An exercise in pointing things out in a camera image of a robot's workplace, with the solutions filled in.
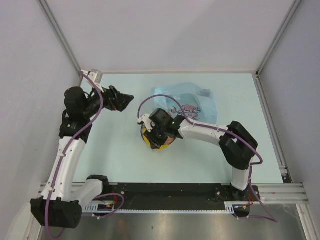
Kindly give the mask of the pink fake peach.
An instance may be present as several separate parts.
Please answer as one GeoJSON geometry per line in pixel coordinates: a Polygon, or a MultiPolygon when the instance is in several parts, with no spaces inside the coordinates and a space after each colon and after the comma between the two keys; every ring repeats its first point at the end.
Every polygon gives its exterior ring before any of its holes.
{"type": "Polygon", "coordinates": [[[170,145],[172,144],[176,139],[175,138],[172,138],[172,137],[167,137],[167,140],[165,142],[166,145],[170,145]]]}

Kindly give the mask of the yellow fake banana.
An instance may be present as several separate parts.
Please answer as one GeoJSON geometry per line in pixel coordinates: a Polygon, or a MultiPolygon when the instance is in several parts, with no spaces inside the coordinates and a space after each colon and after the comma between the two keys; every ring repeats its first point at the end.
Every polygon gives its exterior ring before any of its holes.
{"type": "MultiPolygon", "coordinates": [[[[151,148],[151,143],[150,143],[150,141],[146,138],[146,136],[144,135],[144,139],[143,139],[143,141],[151,148]]],[[[157,150],[157,151],[160,151],[160,150],[163,150],[163,149],[165,149],[165,148],[168,148],[170,145],[162,145],[160,148],[155,148],[155,149],[153,149],[153,150],[157,150]]]]}

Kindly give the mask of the light blue cartoon plastic bag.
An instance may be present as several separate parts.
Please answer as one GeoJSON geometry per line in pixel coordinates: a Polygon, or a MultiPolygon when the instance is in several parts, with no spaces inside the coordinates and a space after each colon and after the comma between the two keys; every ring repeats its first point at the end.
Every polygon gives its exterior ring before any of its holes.
{"type": "Polygon", "coordinates": [[[216,124],[218,112],[214,94],[193,82],[176,83],[151,88],[151,94],[169,97],[155,97],[153,107],[169,112],[173,117],[183,113],[196,121],[216,124]]]}

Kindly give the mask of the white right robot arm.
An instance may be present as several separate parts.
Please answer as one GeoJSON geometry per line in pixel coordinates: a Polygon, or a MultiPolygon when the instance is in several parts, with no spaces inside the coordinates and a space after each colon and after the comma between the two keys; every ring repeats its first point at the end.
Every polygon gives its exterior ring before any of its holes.
{"type": "Polygon", "coordinates": [[[157,108],[152,114],[139,117],[137,123],[141,125],[142,138],[153,150],[163,149],[176,139],[198,140],[220,147],[232,167],[231,196],[237,201],[248,196],[250,167],[258,142],[239,122],[217,126],[184,115],[172,117],[157,108]]]}

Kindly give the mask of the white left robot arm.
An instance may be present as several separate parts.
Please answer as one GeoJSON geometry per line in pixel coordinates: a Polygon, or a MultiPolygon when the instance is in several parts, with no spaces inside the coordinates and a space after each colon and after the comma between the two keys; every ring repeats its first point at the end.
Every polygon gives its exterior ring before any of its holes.
{"type": "Polygon", "coordinates": [[[92,200],[105,200],[112,195],[107,176],[90,175],[75,192],[72,183],[94,120],[103,109],[123,112],[133,100],[133,95],[121,93],[114,86],[93,88],[89,95],[77,86],[64,93],[66,109],[62,113],[56,160],[40,197],[30,201],[31,213],[41,226],[74,229],[80,223],[82,210],[92,200]]]}

